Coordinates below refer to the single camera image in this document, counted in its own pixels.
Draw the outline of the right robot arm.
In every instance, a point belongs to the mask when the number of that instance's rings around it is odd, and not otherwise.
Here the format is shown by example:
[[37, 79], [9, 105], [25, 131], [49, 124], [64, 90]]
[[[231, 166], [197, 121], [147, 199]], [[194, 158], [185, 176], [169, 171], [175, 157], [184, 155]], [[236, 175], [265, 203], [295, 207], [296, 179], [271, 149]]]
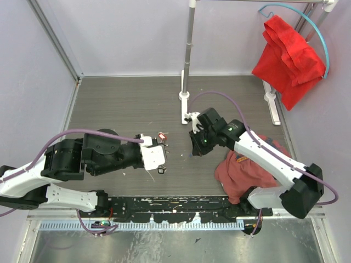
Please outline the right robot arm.
[[194, 156], [203, 156], [215, 146], [226, 147], [250, 160], [271, 174], [280, 186], [250, 186], [240, 197], [240, 208], [252, 216], [260, 209], [283, 208], [292, 216], [304, 219], [324, 194], [322, 169], [305, 165], [275, 149], [242, 122], [226, 122], [213, 108], [185, 114], [192, 124], [189, 133]]

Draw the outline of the metal keyring with keys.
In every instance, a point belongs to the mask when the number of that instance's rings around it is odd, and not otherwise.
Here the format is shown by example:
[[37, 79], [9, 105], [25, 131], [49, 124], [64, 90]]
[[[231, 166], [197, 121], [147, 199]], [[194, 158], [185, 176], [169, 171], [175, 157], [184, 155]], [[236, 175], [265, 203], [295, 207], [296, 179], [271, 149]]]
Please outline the metal keyring with keys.
[[159, 164], [157, 167], [158, 174], [164, 175], [167, 171], [167, 167], [166, 167], [167, 153], [168, 151], [163, 147], [159, 158]]

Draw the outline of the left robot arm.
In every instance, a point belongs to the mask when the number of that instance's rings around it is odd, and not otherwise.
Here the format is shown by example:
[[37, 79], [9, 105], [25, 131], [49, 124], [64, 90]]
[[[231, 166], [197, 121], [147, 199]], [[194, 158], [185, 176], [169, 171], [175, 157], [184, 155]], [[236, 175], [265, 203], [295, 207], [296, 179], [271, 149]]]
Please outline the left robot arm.
[[50, 139], [34, 160], [19, 168], [1, 166], [1, 205], [16, 210], [77, 209], [103, 217], [111, 204], [103, 190], [80, 192], [60, 186], [129, 167], [165, 172], [164, 144], [139, 134], [119, 136], [110, 129], [66, 130]]

